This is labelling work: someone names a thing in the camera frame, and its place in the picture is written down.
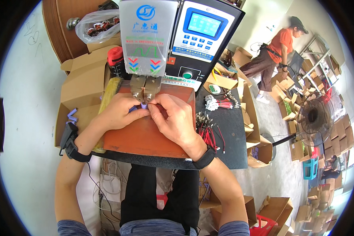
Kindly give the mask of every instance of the wooden work board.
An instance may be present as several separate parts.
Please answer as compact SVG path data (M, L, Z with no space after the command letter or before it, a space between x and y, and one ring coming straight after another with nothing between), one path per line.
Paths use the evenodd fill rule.
M130 92L129 81L123 81L119 92ZM195 127L194 89L178 85L162 84L159 94L162 93L179 97L191 106L193 125ZM137 155L189 158L179 145L160 133L151 116L138 119L123 129L107 131L104 135L103 148Z

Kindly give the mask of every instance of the electric fan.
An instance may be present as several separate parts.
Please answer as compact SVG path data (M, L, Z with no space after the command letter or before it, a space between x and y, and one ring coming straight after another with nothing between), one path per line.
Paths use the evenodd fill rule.
M335 116L330 98L321 92L310 94L297 115L297 133L273 143L273 147L299 136L308 146L318 146L332 132Z

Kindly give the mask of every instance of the black pants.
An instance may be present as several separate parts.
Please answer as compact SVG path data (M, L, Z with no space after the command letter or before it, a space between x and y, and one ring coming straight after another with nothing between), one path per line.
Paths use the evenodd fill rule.
M323 172L323 176L321 179L330 179L330 178L338 178L340 176L341 172L340 171L333 171L333 170L326 170Z
M167 194L163 210L156 205L156 168L131 165L126 197L121 203L120 227L133 220L168 219L181 223L185 233L190 227L197 231L199 220L197 170L179 170L173 181L173 190Z
M271 76L276 65L271 59L268 50L262 49L256 58L243 65L240 70L248 78L261 74L261 84L258 88L262 91L271 92Z

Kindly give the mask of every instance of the orange shirt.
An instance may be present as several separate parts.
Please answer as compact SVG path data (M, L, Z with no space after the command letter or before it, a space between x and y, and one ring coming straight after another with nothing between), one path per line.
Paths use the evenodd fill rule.
M280 45L281 43L283 43L287 47L287 53L293 51L293 36L289 29L281 29L277 33L277 35L274 36L274 38L271 40L271 43L267 47L273 50L274 52L278 53L279 55L282 55L282 47ZM269 51L268 53L275 63L282 62L282 58L274 55Z

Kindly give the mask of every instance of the door knob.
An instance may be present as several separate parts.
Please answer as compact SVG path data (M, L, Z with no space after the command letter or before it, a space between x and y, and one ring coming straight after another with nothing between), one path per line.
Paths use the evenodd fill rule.
M70 18L67 21L67 30L73 30L75 28L75 26L77 25L77 23L80 22L80 18L76 17L76 18Z

